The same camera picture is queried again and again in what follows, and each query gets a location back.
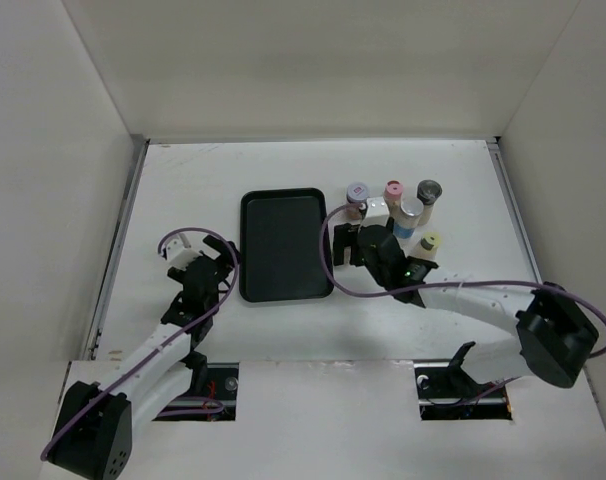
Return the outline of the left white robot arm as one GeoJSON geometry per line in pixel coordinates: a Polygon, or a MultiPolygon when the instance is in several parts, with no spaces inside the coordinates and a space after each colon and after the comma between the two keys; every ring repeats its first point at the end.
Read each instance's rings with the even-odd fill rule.
{"type": "Polygon", "coordinates": [[[165,234],[157,253],[181,287],[153,333],[120,365],[92,383],[78,381],[64,394],[54,432],[41,459],[83,479],[116,479],[129,460],[136,430],[158,418],[212,415],[223,405],[200,399],[197,408],[172,408],[181,395],[207,387],[196,347],[240,281],[242,257],[233,242],[203,228],[215,257],[195,252],[181,227],[165,234]]]}

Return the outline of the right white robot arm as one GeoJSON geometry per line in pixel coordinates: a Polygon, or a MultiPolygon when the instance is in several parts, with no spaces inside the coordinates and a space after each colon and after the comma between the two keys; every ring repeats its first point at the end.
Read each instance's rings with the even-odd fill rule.
{"type": "Polygon", "coordinates": [[[361,228],[357,246],[370,275],[395,300],[459,314],[508,334],[496,343],[464,341],[446,373],[449,388],[458,395],[518,376],[569,389],[598,339],[578,298],[558,285],[472,281],[431,260],[406,255],[379,225],[361,228]]]}

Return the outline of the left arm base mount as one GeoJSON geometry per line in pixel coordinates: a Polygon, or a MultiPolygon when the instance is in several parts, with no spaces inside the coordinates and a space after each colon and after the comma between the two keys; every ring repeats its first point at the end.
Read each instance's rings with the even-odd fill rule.
{"type": "Polygon", "coordinates": [[[236,419],[240,365],[209,363],[190,389],[174,399],[156,421],[224,422],[236,419]]]}

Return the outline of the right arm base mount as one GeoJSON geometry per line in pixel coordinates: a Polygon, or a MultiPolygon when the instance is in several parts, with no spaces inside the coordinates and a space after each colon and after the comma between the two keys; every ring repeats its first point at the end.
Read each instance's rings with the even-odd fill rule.
{"type": "Polygon", "coordinates": [[[512,420],[507,380],[479,384],[462,369],[474,342],[445,361],[414,364],[418,409],[423,421],[512,420]]]}

